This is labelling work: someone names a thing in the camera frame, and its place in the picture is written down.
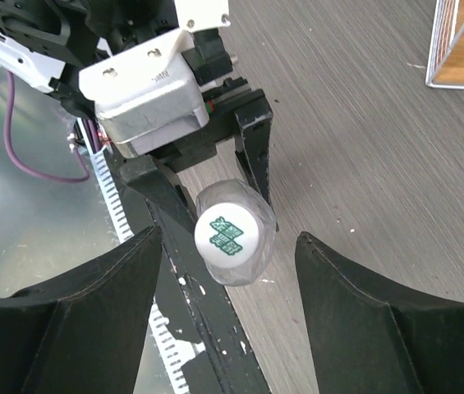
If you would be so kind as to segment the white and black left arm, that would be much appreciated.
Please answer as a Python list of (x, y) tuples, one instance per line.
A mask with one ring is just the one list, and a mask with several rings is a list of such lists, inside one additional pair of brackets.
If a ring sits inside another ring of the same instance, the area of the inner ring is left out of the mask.
[(192, 224), (177, 174), (234, 140), (247, 184), (270, 198), (273, 111), (232, 78), (225, 1), (0, 1), (0, 66), (57, 100), (109, 178)]

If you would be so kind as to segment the clear plastic bottle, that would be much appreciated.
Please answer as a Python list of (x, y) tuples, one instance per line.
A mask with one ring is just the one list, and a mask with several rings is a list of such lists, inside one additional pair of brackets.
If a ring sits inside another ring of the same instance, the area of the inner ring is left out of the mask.
[(224, 286), (254, 283), (273, 257), (277, 219), (244, 181), (219, 181), (196, 197), (195, 246), (211, 277)]

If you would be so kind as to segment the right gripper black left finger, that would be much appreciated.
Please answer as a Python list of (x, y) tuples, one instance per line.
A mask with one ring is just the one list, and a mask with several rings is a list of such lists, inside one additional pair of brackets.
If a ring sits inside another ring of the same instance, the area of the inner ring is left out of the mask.
[[(157, 227), (140, 238), (162, 243)], [(128, 377), (101, 360), (117, 337), (116, 324), (104, 322), (108, 308), (97, 305), (115, 249), (0, 298), (0, 393), (129, 393)]]

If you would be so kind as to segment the white bottle cap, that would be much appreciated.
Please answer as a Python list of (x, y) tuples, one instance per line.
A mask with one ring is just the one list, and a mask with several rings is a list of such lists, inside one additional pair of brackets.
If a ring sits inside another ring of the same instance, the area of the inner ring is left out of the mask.
[(260, 225), (239, 204), (220, 203), (206, 209), (195, 225), (195, 246), (210, 266), (234, 269), (260, 247)]

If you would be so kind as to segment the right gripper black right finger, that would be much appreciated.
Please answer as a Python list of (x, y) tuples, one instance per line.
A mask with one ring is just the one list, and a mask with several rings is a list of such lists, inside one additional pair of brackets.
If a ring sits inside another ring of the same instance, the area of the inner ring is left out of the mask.
[(308, 232), (295, 265), (322, 393), (464, 393), (464, 303), (403, 286)]

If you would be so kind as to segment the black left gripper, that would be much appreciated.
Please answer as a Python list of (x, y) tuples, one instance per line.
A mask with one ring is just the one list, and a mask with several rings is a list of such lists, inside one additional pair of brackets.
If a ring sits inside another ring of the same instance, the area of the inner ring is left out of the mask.
[(118, 169), (126, 186), (187, 230), (195, 228), (195, 203), (175, 172), (214, 157), (217, 145), (228, 140), (235, 143), (237, 164), (247, 184), (272, 205), (269, 142), (273, 111), (265, 92), (251, 88), (242, 77), (228, 78), (203, 98), (209, 110), (206, 126), (155, 149), (152, 157), (124, 158)]

